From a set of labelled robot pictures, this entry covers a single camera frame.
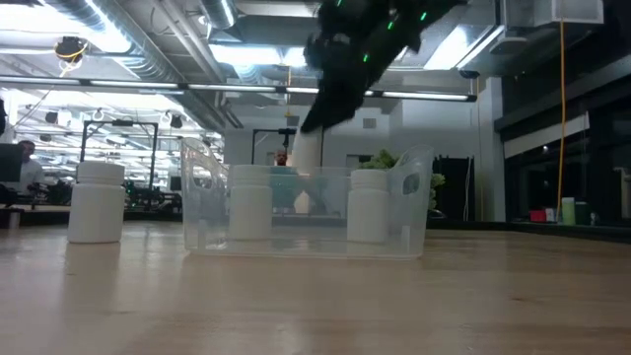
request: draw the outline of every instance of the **white plastic bottle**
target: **white plastic bottle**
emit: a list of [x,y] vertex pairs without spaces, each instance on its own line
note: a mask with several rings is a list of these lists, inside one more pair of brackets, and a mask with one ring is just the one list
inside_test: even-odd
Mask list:
[[122,235],[125,167],[101,163],[79,164],[72,189],[68,224],[70,243],[115,243]]
[[347,211],[348,241],[384,242],[388,234],[388,202],[386,172],[357,170],[351,173]]
[[242,165],[230,171],[229,239],[270,239],[272,189],[269,167]]

